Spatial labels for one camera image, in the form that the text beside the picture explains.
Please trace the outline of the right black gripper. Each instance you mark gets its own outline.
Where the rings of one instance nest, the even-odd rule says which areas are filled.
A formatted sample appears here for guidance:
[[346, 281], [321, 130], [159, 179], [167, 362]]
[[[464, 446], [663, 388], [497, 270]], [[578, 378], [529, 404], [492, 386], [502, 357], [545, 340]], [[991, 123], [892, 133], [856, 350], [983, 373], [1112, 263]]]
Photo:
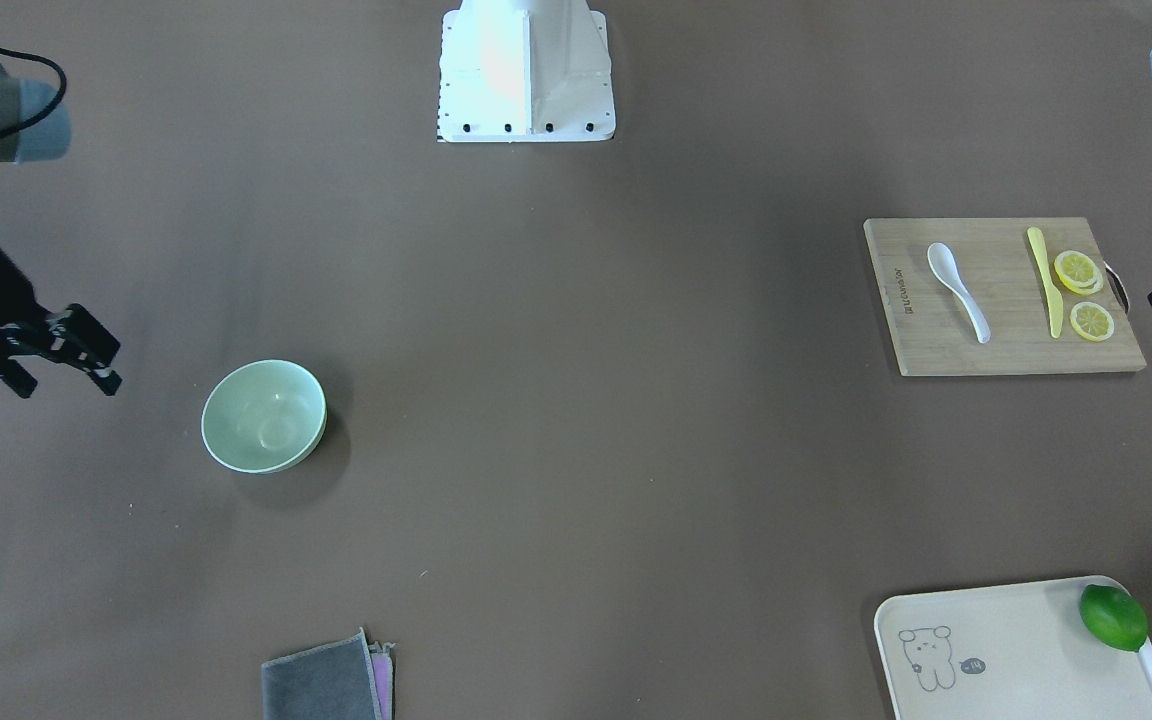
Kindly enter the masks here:
[[[113, 369], [122, 348], [113, 333], [94, 318], [86, 306], [70, 304], [59, 313], [50, 314], [38, 305], [35, 288], [0, 247], [0, 329], [3, 325], [50, 329], [52, 361], [82, 370], [106, 396], [115, 396], [122, 378]], [[0, 347], [0, 382], [15, 396], [31, 397], [38, 382], [10, 353]]]

